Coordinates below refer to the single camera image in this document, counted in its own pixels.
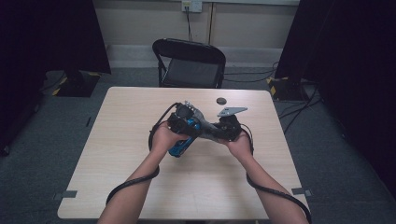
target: forearm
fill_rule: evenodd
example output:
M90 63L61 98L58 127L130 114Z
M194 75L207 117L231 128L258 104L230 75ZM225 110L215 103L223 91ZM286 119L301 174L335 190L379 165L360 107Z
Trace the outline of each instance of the forearm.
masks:
M245 157L240 162L254 183L289 194L285 188L262 169L253 157ZM307 223L304 212L297 204L271 193L258 189L256 191L273 223Z
M151 151L128 180L154 173L165 153ZM117 192L99 218L98 223L136 223L146 200L151 181L145 181Z

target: wooden table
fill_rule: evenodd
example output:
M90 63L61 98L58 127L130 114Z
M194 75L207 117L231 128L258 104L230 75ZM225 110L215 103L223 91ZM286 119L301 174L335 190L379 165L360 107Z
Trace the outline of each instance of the wooden table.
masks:
M219 97L227 104L218 105ZM185 100L210 122L219 121L224 106L246 106L247 111L236 116L253 132L256 160L290 192L301 187L267 91L114 87L108 90L67 188L77 195L63 198L58 216L99 218L108 193L148 155L152 125L168 106ZM268 218L245 170L223 145L198 138L181 158L165 156L160 167L140 218ZM306 204L303 194L294 196Z

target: gray carpet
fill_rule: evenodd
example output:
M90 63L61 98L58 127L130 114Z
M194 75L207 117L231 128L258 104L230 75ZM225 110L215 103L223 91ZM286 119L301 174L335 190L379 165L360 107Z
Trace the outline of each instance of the gray carpet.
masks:
M227 68L226 73L268 70ZM62 72L48 73L45 85L61 75ZM228 75L226 79L246 81L265 76ZM10 155L0 158L0 223L95 223L59 219L61 201L54 200L54 195L67 188L106 90L112 86L153 87L157 83L156 68L117 68L113 75L99 79L91 98L53 97L50 94L54 87L44 91L38 112L10 146ZM265 81L225 80L223 89L268 87ZM313 86L306 86L306 90L311 94ZM295 102L275 105L278 114L301 107ZM292 117L281 120L284 129ZM313 193L307 200L314 223L396 223L396 203L366 159L343 139L340 130L337 119L323 103L318 103L304 110L286 133L302 185Z

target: wall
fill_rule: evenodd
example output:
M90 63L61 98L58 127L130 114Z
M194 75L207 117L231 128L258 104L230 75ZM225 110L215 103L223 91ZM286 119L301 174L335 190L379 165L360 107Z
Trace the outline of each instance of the wall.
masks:
M194 41L217 47L283 48L297 9L296 1L262 1L267 5L223 2L203 2L202 13L190 14ZM94 1L94 4L107 45L148 46L164 37L189 38L187 16L181 12L180 1Z

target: black chair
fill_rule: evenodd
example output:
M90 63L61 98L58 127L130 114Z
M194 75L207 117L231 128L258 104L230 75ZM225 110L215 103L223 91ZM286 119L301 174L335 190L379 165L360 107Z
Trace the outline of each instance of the black chair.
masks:
M158 59L160 87L221 88L226 60L219 49L171 38L155 41L152 49ZM163 58L171 59L167 67Z

